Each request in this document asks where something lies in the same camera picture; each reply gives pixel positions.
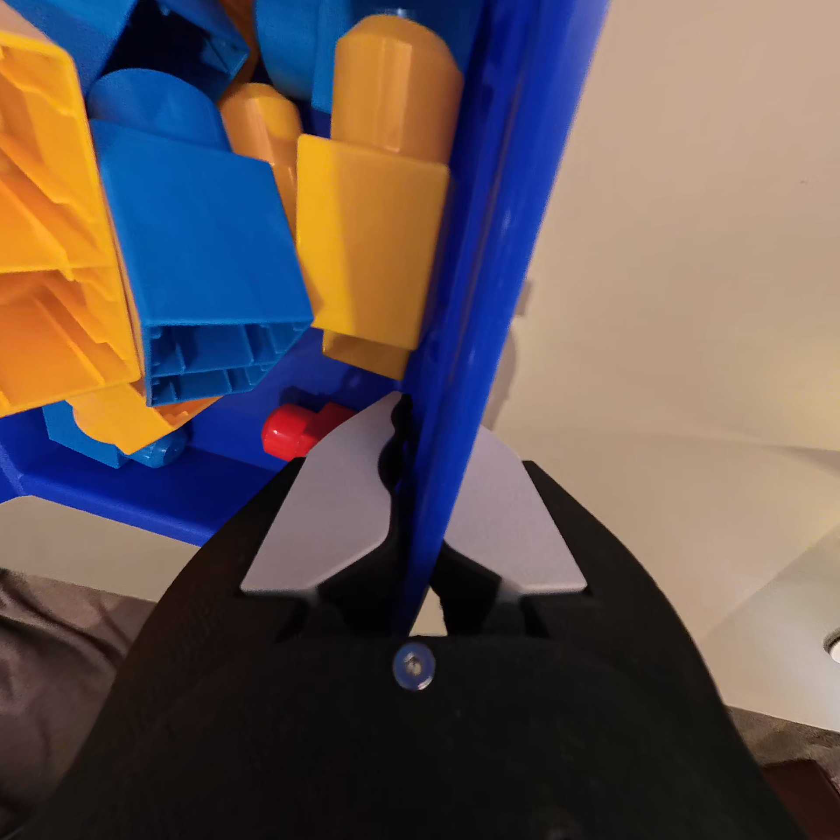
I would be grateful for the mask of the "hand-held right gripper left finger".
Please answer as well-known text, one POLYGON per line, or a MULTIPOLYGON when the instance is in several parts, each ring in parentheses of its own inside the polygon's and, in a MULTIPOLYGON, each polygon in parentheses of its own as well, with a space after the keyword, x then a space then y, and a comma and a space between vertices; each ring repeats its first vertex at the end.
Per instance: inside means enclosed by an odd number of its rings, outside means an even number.
POLYGON ((391 551, 412 414, 412 397, 392 392, 314 446, 245 574, 244 594, 326 600, 391 551))

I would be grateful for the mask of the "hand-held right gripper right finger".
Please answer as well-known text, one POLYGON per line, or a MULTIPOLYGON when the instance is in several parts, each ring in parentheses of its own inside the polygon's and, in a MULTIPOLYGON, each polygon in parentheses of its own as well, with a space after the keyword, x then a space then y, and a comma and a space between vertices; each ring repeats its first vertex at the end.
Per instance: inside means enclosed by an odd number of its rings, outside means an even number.
POLYGON ((479 427, 434 567, 443 606, 582 593, 585 577, 519 456, 479 427))

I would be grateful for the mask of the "blue plastic bin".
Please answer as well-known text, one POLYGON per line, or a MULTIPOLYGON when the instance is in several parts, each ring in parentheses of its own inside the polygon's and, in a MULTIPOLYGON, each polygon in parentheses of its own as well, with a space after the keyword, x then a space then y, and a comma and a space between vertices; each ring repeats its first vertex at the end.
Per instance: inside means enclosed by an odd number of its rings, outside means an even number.
POLYGON ((244 548, 227 586, 296 622, 334 604, 357 634, 408 624, 429 583, 497 372, 607 2, 484 2, 465 74, 422 337, 400 381, 328 360, 310 331, 254 391, 198 414, 170 463, 120 467, 2 418, 2 504, 41 497, 195 546, 244 548), (389 553, 326 600, 241 585, 302 460, 384 396, 413 400, 389 553))

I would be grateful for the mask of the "pile of toy blocks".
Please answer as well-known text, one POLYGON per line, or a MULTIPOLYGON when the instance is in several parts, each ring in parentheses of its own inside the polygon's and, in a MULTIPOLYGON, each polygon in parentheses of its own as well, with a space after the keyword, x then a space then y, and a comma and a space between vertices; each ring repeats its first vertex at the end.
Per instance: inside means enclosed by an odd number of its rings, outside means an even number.
POLYGON ((484 2, 2 2, 2 418, 120 467, 422 337, 484 2))

